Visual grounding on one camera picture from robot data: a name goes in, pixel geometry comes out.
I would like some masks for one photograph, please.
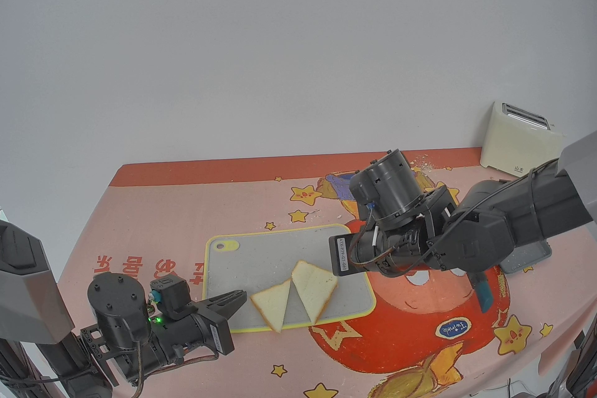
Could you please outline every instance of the white toaster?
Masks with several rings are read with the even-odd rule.
[[[553,131],[543,116],[496,101],[481,150],[481,165],[520,177],[558,157],[562,139],[563,134]]]

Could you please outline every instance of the gray cutting board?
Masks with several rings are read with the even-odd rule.
[[[246,290],[250,296],[282,283],[299,260],[332,270],[328,238],[349,232],[340,224],[257,234],[217,236],[205,249],[204,297],[231,290]],[[318,323],[362,317],[373,311],[376,300],[367,275],[338,277]],[[232,332],[261,332],[269,327],[250,299],[228,321]],[[294,284],[290,286],[284,329],[310,326],[309,317]]]

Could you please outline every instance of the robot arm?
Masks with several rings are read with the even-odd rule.
[[[138,281],[124,274],[96,275],[87,298],[97,323],[75,335],[41,242],[0,221],[0,381],[18,397],[57,398],[62,394],[52,382],[60,381],[71,398],[110,398],[118,386],[108,366],[114,359],[138,396],[149,375],[234,350],[228,319],[247,301],[246,292],[194,302],[189,285],[176,275],[150,287],[160,311],[151,319]],[[35,343],[58,378],[40,379],[30,371],[20,342]],[[198,347],[213,355],[184,359]]]
[[[594,132],[526,176],[475,184],[456,206],[446,186],[423,193],[402,153],[388,151],[350,180],[367,223],[358,234],[330,238],[333,272],[398,277],[416,268],[459,268],[468,273],[486,311],[493,299],[485,270],[516,247],[597,216],[596,169]]]

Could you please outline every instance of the triangular bread slice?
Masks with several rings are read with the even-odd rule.
[[[311,324],[315,325],[338,285],[338,277],[328,270],[299,260],[292,279]]]
[[[277,333],[282,331],[289,291],[290,279],[251,295],[251,302],[255,308],[269,327]]]

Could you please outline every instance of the table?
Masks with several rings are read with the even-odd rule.
[[[174,271],[201,298],[205,244],[221,234],[346,224],[357,230],[347,180],[384,153],[127,164],[116,172],[58,283],[77,328],[94,273],[137,278]],[[480,180],[479,148],[404,151],[423,189],[458,199]],[[144,396],[465,396],[541,354],[556,361],[596,311],[597,243],[584,227],[551,238],[551,258],[514,275],[489,271],[494,305],[479,311],[466,276],[370,273],[377,305],[365,317],[283,333],[235,334],[235,351],[148,379]],[[128,397],[132,387],[115,388]]]

